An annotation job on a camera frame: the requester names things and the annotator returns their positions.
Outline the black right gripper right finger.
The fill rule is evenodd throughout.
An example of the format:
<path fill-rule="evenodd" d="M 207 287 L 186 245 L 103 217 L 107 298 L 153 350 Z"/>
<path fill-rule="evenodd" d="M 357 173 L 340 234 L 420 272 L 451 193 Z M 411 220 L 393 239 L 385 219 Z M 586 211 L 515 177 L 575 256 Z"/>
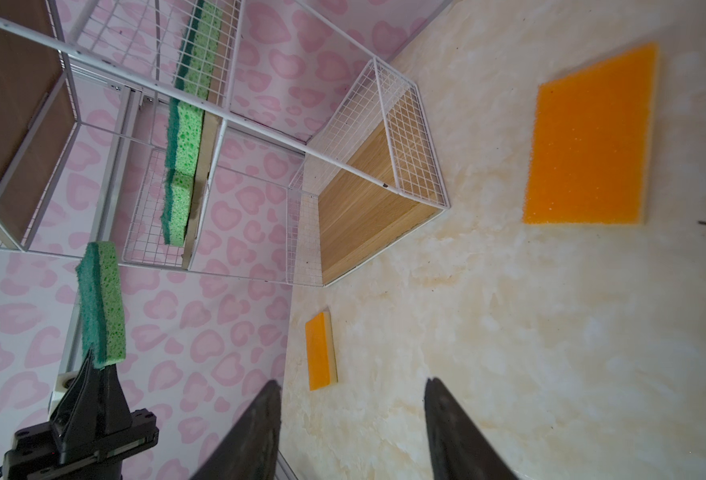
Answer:
<path fill-rule="evenodd" d="M 423 404 L 434 479 L 517 479 L 439 378 L 427 380 Z"/>

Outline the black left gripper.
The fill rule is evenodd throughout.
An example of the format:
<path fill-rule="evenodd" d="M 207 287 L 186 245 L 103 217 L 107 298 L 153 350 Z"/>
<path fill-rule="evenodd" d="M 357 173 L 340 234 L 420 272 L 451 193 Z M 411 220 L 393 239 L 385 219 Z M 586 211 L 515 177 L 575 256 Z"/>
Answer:
<path fill-rule="evenodd" d="M 93 360 L 90 350 L 49 423 L 15 433 L 3 479 L 120 479 L 124 460 L 157 445 L 157 417 L 131 414 L 116 366 L 97 373 Z"/>

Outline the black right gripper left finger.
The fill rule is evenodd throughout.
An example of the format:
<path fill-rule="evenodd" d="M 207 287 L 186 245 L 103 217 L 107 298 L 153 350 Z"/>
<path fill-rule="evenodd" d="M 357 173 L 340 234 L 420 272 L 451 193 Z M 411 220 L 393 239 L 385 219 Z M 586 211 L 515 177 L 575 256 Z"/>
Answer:
<path fill-rule="evenodd" d="M 270 380 L 192 479 L 273 479 L 280 428 L 281 386 Z"/>

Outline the green scouring pad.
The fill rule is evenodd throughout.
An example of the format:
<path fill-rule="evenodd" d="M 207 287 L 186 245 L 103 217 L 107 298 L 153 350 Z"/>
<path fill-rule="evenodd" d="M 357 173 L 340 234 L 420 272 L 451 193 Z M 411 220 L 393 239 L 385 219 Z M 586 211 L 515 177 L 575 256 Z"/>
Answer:
<path fill-rule="evenodd" d="M 190 217 L 194 179 L 203 129 L 204 111 L 172 99 L 169 103 L 161 225 L 164 242 L 183 247 Z"/>
<path fill-rule="evenodd" d="M 175 87 L 206 100 L 215 67 L 221 11 L 209 1 L 198 1 L 181 45 Z"/>
<path fill-rule="evenodd" d="M 90 242 L 76 267 L 82 348 L 95 369 L 126 359 L 126 320 L 115 244 Z"/>

